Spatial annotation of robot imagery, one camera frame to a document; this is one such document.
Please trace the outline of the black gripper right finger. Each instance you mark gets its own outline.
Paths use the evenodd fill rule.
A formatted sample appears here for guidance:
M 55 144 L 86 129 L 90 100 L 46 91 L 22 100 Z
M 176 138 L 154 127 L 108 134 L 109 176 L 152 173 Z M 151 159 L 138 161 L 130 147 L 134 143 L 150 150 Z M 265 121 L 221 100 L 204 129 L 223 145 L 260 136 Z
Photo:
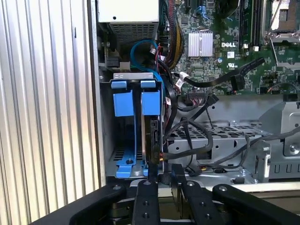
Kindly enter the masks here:
M 233 213 L 239 225 L 298 225 L 300 217 L 231 185 L 215 185 L 211 192 L 198 182 L 187 180 L 180 164 L 172 165 L 172 195 L 182 216 L 196 225 L 225 224 L 215 202 Z

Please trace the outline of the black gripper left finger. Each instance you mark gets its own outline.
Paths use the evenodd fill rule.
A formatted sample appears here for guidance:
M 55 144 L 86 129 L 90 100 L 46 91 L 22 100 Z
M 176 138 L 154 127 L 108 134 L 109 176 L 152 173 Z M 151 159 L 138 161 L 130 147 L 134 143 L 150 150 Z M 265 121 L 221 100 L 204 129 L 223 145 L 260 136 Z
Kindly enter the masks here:
M 149 165 L 148 177 L 138 183 L 132 225 L 159 225 L 158 166 Z M 126 199 L 123 184 L 109 184 L 32 222 L 33 225 L 93 225 L 109 218 L 113 204 Z

